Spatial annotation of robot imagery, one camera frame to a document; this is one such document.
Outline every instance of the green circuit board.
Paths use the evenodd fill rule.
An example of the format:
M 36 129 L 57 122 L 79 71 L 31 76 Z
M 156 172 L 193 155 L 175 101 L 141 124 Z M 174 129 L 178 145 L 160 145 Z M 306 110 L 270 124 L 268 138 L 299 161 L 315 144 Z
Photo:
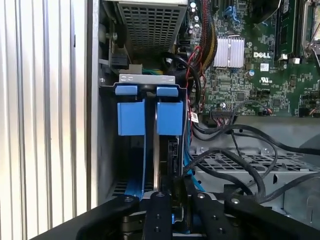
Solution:
M 226 17 L 221 7 L 215 13 L 214 21 L 219 36 L 239 35 L 245 39 L 244 66 L 225 69 L 213 65 L 209 67 L 205 73 L 204 114 L 229 113 L 245 100 L 256 100 L 270 108 L 272 116 L 319 116 L 320 75 L 316 62 L 313 59 L 300 59 L 297 63 L 294 59 L 283 61 L 275 57 L 277 53 L 289 54 L 292 51 L 294 3 L 294 0 L 285 0 L 285 6 L 282 4 L 279 9 L 282 13 L 280 17 L 276 12 L 260 24 L 250 22 L 250 6 L 246 1 L 234 1 L 237 21 Z M 190 17 L 189 24 L 197 23 Z M 200 33 L 201 28 L 198 27 L 192 44 L 200 41 Z M 247 105 L 238 115 L 261 116 L 263 108 Z

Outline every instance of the motherboard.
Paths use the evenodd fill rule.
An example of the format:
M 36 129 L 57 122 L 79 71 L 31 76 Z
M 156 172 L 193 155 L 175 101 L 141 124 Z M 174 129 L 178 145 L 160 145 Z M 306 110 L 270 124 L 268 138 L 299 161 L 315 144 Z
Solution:
M 300 2 L 305 4 L 306 1 L 280 1 L 280 7 L 270 17 L 254 23 L 251 2 L 216 1 L 218 4 L 215 9 L 212 8 L 212 15 L 218 50 L 214 62 L 204 73 L 205 78 L 201 80 L 202 86 L 206 82 L 204 115 L 228 115 L 239 103 L 256 100 L 270 108 L 272 113 L 249 104 L 237 114 L 320 117 L 317 53 L 313 51 L 314 57 L 308 56 L 301 47 L 305 39 L 312 38 L 315 43 L 319 40 L 318 3 L 314 3 L 312 12 L 304 16 L 299 10 Z M 189 10 L 187 15 L 185 24 L 189 32 L 180 40 L 187 39 L 196 46 L 200 43 L 202 31 L 198 16 L 201 13 L 195 8 Z

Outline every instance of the heatsink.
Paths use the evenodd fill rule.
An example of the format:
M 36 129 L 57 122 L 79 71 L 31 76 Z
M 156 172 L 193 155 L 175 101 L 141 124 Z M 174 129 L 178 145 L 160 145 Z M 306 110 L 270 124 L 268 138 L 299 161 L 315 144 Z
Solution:
M 117 0 L 134 53 L 169 51 L 185 17 L 188 0 Z
M 244 66 L 245 39 L 239 36 L 219 36 L 213 66 L 242 68 Z

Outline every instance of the ventilation grille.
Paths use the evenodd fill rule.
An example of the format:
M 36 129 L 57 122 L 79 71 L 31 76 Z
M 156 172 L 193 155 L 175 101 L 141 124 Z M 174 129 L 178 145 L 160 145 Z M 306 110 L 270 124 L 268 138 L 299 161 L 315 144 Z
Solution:
M 135 53 L 167 52 L 177 37 L 187 6 L 118 3 Z
M 125 194 L 126 189 L 128 186 L 128 181 L 127 180 L 121 180 L 118 181 L 112 190 L 111 196 L 112 197 L 118 197 L 118 196 L 122 196 L 123 194 Z M 152 182 L 146 182 L 144 184 L 144 192 L 150 192 L 154 189 L 154 185 Z
M 242 155 L 242 157 L 250 163 L 257 171 L 265 172 L 267 168 L 273 162 L 273 155 Z M 309 165 L 300 160 L 302 156 L 300 155 L 280 155 L 278 156 L 277 164 L 272 171 L 276 172 L 314 172 L 319 171 L 320 168 Z M 228 157 L 223 154 L 216 154 L 213 156 L 208 156 L 205 159 L 205 163 L 202 163 L 205 167 L 216 170 L 218 172 L 225 171 L 245 171 L 241 166 L 234 163 Z

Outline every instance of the side panel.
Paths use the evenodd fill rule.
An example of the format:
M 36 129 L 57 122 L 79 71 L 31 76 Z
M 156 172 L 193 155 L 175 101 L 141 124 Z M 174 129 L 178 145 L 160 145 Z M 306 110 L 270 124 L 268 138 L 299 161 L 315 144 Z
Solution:
M 87 211 L 86 0 L 0 0 L 0 239 Z

